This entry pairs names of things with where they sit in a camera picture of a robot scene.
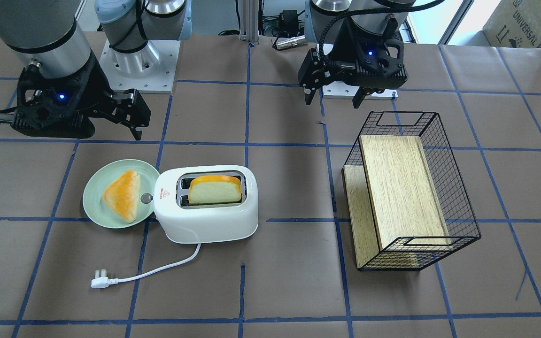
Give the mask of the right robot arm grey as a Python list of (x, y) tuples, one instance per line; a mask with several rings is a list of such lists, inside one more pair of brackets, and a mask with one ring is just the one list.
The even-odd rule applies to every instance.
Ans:
[(142, 90), (171, 92), (178, 47), (193, 31), (189, 0), (97, 0), (107, 35), (98, 59), (69, 0), (0, 0), (0, 38), (24, 68), (0, 123), (30, 137), (86, 139), (93, 118), (140, 140), (152, 115)]

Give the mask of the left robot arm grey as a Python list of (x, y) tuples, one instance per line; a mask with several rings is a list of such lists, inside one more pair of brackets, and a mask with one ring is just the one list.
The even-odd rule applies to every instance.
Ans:
[(399, 29), (410, 12), (438, 6), (433, 0), (309, 0), (304, 36), (314, 44), (298, 71), (309, 105), (315, 94), (335, 82), (355, 86), (353, 107), (374, 93), (397, 90), (408, 79)]

